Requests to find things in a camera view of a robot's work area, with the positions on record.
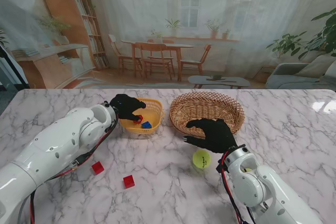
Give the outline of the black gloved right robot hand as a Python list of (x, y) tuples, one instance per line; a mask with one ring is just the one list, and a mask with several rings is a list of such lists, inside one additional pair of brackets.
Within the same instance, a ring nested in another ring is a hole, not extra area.
[(184, 136), (183, 140), (189, 144), (204, 148), (213, 153), (226, 153), (231, 147), (237, 147), (234, 136), (228, 125), (221, 119), (191, 120), (187, 128), (196, 127), (203, 130), (205, 139), (194, 136)]

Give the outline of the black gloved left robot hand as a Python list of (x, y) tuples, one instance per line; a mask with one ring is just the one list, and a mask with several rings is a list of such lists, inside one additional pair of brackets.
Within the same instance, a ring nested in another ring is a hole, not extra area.
[(128, 96), (127, 94), (117, 94), (109, 103), (116, 109), (119, 119), (125, 119), (138, 122), (141, 120), (139, 115), (134, 115), (133, 112), (137, 109), (145, 109), (146, 104), (137, 98)]

